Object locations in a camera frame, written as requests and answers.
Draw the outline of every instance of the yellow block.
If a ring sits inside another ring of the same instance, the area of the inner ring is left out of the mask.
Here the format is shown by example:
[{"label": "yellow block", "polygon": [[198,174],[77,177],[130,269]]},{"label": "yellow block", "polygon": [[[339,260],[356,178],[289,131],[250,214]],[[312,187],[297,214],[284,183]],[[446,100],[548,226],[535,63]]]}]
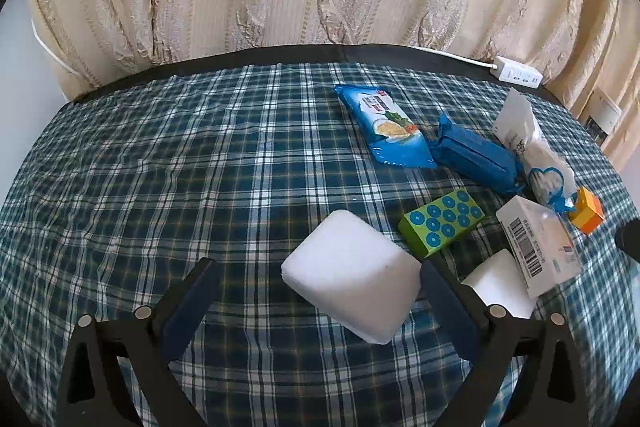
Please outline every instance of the yellow block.
[{"label": "yellow block", "polygon": [[591,233],[604,221],[604,211],[600,200],[587,188],[578,188],[578,200],[575,211],[569,213],[569,221],[584,233]]}]

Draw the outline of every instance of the power strip socket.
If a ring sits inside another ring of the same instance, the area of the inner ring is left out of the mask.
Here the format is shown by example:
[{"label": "power strip socket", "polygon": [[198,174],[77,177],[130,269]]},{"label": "power strip socket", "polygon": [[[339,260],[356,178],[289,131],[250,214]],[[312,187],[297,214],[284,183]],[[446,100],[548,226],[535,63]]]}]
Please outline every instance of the power strip socket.
[{"label": "power strip socket", "polygon": [[494,64],[498,66],[498,68],[491,70],[491,74],[503,82],[533,87],[535,89],[542,81],[542,73],[536,68],[521,64],[510,58],[495,57]]}]

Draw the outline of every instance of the blue wrapper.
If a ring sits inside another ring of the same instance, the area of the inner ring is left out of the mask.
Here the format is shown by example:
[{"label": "blue wrapper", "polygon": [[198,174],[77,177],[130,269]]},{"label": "blue wrapper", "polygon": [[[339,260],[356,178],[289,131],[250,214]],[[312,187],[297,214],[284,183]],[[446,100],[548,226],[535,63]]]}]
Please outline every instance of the blue wrapper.
[{"label": "blue wrapper", "polygon": [[445,114],[440,115],[438,139],[429,142],[429,148],[436,162],[498,194],[516,194],[524,188],[518,182],[522,164],[511,151],[456,125]]},{"label": "blue wrapper", "polygon": [[376,160],[402,167],[436,168],[427,141],[389,93],[379,87],[334,87],[354,116]]}]

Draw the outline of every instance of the wall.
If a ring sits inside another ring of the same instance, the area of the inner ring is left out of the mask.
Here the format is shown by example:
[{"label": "wall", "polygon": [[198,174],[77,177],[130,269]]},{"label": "wall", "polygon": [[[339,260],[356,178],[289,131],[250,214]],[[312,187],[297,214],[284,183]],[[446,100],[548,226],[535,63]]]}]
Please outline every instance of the wall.
[{"label": "wall", "polygon": [[640,147],[638,147],[629,158],[625,168],[620,173],[626,190],[631,194],[636,208],[640,209]]},{"label": "wall", "polygon": [[31,30],[27,0],[0,12],[0,204],[29,149],[66,100]]}]

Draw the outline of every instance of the tablecloth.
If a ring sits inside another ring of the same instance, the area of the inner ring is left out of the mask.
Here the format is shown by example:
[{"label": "tablecloth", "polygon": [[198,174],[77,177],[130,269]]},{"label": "tablecloth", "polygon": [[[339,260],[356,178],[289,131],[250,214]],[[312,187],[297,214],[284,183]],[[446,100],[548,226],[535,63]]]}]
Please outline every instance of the tablecloth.
[{"label": "tablecloth", "polygon": [[[364,64],[247,66],[155,80],[70,104],[31,149],[0,212],[0,367],[18,401],[54,424],[66,344],[78,317],[153,305],[200,257],[222,268],[218,295],[178,362],[177,380],[212,426],[433,423],[469,365],[418,299],[401,330],[370,345],[286,286],[280,264],[332,210],[404,245],[403,213],[465,187],[488,216],[444,255],[460,279],[508,247],[505,198],[447,168],[376,162],[332,89],[382,86],[428,139],[438,117],[487,138],[503,87]],[[567,317],[592,425],[608,425],[640,365],[630,277],[614,230],[637,216],[625,187],[564,109],[530,97],[553,149],[602,200],[606,221],[572,231],[584,272],[538,301]],[[499,422],[513,360],[486,425]],[[143,420],[154,420],[126,363]]]}]

